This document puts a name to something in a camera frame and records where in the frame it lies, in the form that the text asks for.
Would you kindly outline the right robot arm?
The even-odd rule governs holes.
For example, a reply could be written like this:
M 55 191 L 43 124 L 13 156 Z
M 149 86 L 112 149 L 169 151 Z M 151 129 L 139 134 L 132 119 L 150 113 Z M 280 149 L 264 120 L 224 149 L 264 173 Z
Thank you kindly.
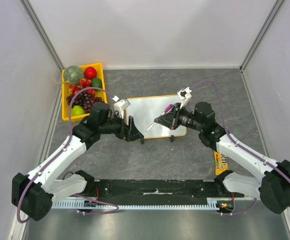
M 275 214 L 290 207 L 290 162 L 271 159 L 240 142 L 216 122 L 211 104 L 199 102 L 189 112 L 177 103 L 154 122 L 171 130 L 184 126 L 198 131 L 206 147 L 226 155 L 252 174 L 248 177 L 227 170 L 214 184 L 218 196 L 225 197 L 230 192 L 250 196 L 261 200 Z

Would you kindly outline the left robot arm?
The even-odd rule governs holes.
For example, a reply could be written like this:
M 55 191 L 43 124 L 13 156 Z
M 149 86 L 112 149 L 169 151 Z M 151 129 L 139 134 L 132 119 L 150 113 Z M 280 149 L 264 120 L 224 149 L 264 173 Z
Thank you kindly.
M 20 214 L 39 221 L 51 207 L 75 194 L 88 197 L 94 192 L 94 178 L 79 170 L 71 177 L 57 181 L 57 177 L 79 156 L 85 153 L 101 135 L 115 135 L 127 142 L 143 139 L 132 116 L 124 119 L 130 106 L 126 99 L 118 100 L 111 109 L 99 102 L 91 113 L 70 130 L 69 136 L 43 163 L 26 175 L 18 173 L 12 180 L 12 204 L 17 207 L 17 220 L 25 223 Z

